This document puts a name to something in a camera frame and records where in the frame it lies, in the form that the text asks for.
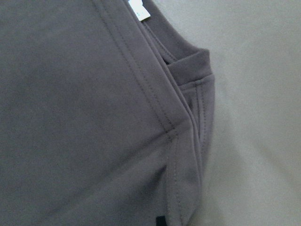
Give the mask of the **brown t-shirt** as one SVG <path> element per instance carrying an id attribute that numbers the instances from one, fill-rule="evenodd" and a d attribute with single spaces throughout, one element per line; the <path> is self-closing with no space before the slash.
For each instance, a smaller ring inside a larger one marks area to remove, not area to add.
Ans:
<path id="1" fill-rule="evenodd" d="M 153 1 L 0 3 L 0 223 L 186 226 L 214 114 L 207 49 Z"/>

